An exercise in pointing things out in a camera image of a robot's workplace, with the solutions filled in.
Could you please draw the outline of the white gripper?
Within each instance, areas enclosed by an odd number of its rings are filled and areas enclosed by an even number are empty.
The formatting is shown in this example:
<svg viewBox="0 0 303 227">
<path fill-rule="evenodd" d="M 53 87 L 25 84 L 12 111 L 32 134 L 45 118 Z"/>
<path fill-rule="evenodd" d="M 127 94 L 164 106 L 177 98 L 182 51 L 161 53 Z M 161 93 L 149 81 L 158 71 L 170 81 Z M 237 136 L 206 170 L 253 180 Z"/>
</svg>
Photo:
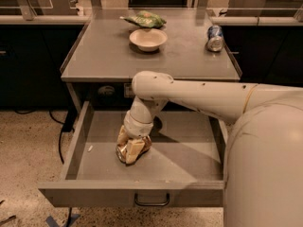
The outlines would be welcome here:
<svg viewBox="0 0 303 227">
<path fill-rule="evenodd" d="M 150 117 L 147 119 L 136 119 L 131 115 L 131 112 L 128 111 L 124 117 L 123 125 L 124 126 L 120 128 L 116 142 L 119 146 L 125 146 L 127 144 L 126 164 L 129 165 L 136 161 L 136 158 L 145 147 L 143 139 L 129 140 L 129 137 L 141 138 L 148 136 L 153 127 L 153 119 Z"/>
</svg>

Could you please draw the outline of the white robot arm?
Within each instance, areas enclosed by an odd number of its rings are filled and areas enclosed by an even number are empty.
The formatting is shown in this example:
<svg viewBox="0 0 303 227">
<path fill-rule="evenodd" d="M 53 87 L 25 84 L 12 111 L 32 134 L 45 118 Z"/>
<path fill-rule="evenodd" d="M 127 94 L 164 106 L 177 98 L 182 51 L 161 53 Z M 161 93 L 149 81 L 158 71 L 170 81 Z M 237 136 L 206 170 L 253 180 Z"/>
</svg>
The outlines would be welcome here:
<svg viewBox="0 0 303 227">
<path fill-rule="evenodd" d="M 303 227 L 303 89 L 176 80 L 136 74 L 134 102 L 116 154 L 132 164 L 149 149 L 154 117 L 168 102 L 233 125 L 223 164 L 225 227 Z"/>
</svg>

